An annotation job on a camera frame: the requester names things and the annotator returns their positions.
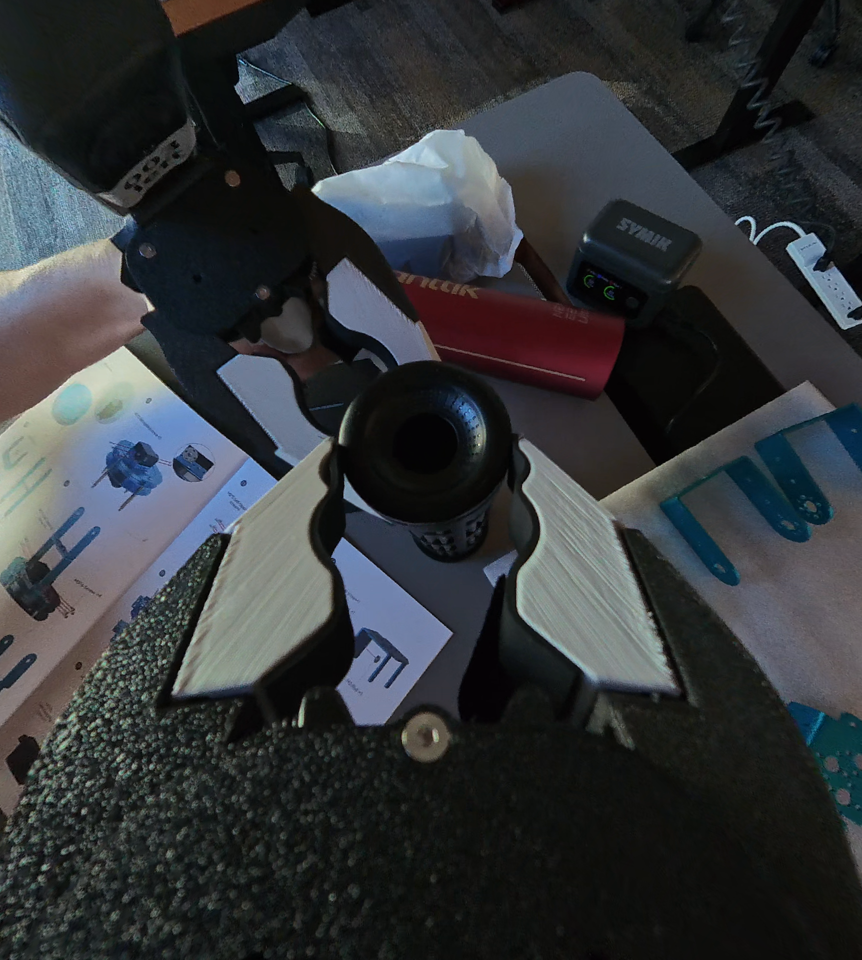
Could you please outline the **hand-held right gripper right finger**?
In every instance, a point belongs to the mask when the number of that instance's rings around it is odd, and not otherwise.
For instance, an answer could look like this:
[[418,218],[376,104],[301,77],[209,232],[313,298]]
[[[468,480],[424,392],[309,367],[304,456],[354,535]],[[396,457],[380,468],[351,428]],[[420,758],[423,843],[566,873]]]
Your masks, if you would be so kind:
[[681,695],[613,516],[530,440],[509,470],[508,673],[582,726],[600,691]]

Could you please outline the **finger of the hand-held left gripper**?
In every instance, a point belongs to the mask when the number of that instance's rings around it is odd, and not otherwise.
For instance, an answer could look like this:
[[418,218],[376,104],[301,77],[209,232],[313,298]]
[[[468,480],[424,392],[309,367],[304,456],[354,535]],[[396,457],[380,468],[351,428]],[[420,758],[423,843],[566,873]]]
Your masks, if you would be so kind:
[[424,326],[348,258],[327,274],[324,313],[324,328],[350,358],[365,351],[382,371],[441,359]]
[[217,370],[217,376],[245,407],[291,467],[309,458],[322,470],[332,453],[332,439],[306,409],[300,381],[278,359],[238,355]]

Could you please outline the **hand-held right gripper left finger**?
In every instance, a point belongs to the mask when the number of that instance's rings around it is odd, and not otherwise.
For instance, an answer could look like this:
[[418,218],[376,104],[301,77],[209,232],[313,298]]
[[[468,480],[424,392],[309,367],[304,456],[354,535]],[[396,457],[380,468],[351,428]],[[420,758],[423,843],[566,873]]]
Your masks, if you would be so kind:
[[218,699],[286,676],[336,624],[339,577],[323,540],[342,510],[335,441],[325,438],[233,525],[171,689]]

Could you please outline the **black bit holder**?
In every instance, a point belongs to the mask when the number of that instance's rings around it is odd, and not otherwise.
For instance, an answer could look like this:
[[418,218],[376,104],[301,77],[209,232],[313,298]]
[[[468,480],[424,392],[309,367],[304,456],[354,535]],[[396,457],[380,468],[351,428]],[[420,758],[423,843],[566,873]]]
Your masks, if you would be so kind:
[[349,405],[339,433],[341,468],[354,492],[442,562],[483,545],[511,444],[496,391],[436,361],[381,374]]

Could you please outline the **person's left forearm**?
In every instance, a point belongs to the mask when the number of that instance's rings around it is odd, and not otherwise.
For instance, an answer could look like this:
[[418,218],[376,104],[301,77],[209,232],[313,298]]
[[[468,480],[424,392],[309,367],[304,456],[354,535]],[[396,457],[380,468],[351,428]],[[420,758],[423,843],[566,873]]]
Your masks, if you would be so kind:
[[154,306],[108,239],[0,271],[0,424],[132,341]]

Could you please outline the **wood-edged office desk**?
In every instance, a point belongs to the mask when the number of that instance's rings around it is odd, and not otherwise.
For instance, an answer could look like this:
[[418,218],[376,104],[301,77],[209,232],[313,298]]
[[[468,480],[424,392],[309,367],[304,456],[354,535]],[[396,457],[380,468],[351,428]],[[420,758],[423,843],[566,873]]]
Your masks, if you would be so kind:
[[281,30],[306,1],[165,1],[163,10],[176,36],[194,31],[230,31],[258,42]]
[[779,2],[772,25],[757,50],[746,30],[741,2],[706,2],[689,21],[685,37],[689,42],[702,38],[713,14],[721,13],[729,30],[728,47],[739,54],[738,86],[713,135],[675,152],[675,160],[687,171],[711,163],[752,144],[775,141],[784,128],[812,120],[814,112],[799,100],[775,105],[772,99],[779,79],[791,63],[808,32],[826,10],[829,25],[824,38],[811,54],[812,66],[825,66],[840,42],[841,2]]

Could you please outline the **grey desk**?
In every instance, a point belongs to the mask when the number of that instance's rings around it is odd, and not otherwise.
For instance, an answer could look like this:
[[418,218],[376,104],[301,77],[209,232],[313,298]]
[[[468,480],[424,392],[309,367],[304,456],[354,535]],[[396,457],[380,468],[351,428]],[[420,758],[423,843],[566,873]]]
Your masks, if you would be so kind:
[[[857,361],[792,306],[623,104],[571,74],[470,123],[526,227],[621,197],[697,230],[698,279],[783,385],[845,407]],[[0,856],[1,958],[862,958],[862,874],[788,702],[640,529],[615,523],[680,688],[600,691],[580,726],[508,673],[508,574],[456,719],[354,726],[179,705],[214,538],[72,700]]]

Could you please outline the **person's left hand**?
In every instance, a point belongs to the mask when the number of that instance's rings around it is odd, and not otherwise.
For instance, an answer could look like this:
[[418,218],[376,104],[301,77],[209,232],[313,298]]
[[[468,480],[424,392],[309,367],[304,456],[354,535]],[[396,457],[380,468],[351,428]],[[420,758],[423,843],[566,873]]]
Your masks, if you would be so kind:
[[306,382],[309,378],[317,375],[318,372],[341,361],[336,353],[318,341],[313,342],[308,349],[297,353],[287,353],[270,346],[266,342],[249,342],[245,338],[232,341],[229,345],[238,354],[259,355],[277,359],[289,366],[302,382]]

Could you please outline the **red cylindrical case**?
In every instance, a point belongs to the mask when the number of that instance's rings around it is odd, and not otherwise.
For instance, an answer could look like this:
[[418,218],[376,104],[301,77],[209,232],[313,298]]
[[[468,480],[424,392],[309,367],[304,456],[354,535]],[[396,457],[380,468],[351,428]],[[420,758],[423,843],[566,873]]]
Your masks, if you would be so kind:
[[396,276],[443,361],[590,401],[604,391],[622,319],[400,270]]

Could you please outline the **white instruction booklet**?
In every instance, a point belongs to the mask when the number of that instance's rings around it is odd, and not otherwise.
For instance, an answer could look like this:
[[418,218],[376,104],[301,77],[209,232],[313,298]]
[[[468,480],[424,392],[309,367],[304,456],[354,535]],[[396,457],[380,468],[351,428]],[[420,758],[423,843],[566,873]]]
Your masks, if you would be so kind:
[[[5,815],[89,669],[277,482],[126,348],[0,434]],[[358,724],[380,724],[452,630],[346,539],[333,560],[354,632],[338,689]]]

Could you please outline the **white foam sheet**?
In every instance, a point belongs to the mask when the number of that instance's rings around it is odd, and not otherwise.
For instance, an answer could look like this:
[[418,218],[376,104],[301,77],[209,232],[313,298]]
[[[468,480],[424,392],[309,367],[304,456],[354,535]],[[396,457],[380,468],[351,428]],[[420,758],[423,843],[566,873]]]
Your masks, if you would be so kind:
[[[755,442],[826,414],[833,402],[808,382],[657,466],[607,496],[605,507],[641,530],[725,620],[783,700],[862,720],[862,474],[825,423],[791,434],[790,444],[833,510],[796,543],[777,534],[725,474],[683,503],[739,574],[717,579],[686,544],[660,504],[746,455]],[[847,828],[862,875],[862,825]]]

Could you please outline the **black flat panel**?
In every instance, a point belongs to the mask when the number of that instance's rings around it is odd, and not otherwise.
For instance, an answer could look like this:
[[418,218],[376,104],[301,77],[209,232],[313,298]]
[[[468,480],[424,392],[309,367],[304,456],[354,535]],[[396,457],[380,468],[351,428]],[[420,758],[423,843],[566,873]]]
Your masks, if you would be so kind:
[[626,328],[605,393],[656,464],[785,392],[697,287],[670,295],[646,327]]

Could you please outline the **portable power station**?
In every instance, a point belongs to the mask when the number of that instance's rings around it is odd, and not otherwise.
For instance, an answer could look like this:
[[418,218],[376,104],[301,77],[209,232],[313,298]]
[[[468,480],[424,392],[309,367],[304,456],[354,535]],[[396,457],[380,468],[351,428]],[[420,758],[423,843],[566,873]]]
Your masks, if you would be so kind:
[[644,328],[665,307],[703,247],[697,233],[626,199],[610,201],[586,228],[567,293]]

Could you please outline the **white power strip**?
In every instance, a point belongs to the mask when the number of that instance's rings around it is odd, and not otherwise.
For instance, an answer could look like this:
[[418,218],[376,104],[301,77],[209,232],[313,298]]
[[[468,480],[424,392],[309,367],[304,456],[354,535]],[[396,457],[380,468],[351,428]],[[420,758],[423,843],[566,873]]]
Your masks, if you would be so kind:
[[755,218],[744,216],[735,221],[737,227],[747,226],[749,241],[758,246],[761,238],[775,231],[787,230],[797,238],[785,247],[797,270],[801,273],[821,305],[841,330],[862,324],[862,299],[835,265],[825,244],[814,232],[791,221],[774,222],[759,228]]

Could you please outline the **small blue angle bracket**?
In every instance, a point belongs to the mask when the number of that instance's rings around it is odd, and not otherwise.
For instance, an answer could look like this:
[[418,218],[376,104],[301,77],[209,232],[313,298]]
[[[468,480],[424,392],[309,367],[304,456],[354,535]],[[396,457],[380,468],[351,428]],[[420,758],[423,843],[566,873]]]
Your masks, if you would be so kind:
[[862,826],[862,720],[842,712],[827,714],[799,702],[787,702],[839,814]]

